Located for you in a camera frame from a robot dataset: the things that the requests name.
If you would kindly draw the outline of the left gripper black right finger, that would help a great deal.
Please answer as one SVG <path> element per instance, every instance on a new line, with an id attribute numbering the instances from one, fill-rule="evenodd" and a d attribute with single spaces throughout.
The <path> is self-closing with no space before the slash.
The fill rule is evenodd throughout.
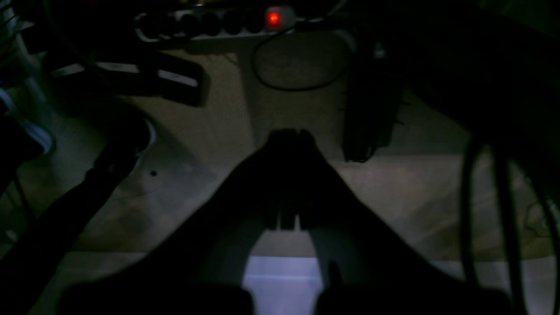
<path id="1" fill-rule="evenodd" d="M 297 134 L 304 228 L 324 277 L 316 315 L 510 315 L 505 293 L 443 273 L 362 203 L 324 159 L 309 131 Z"/>

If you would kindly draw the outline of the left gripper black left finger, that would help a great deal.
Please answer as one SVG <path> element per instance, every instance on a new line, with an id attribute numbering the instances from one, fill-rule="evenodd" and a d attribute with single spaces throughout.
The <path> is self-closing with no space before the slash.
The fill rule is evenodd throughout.
<path id="1" fill-rule="evenodd" d="M 272 200 L 284 195 L 300 135 L 272 131 L 204 205 L 137 263 L 103 279 L 73 285 L 59 315 L 253 315 L 242 288 L 248 257 L 276 227 Z"/>

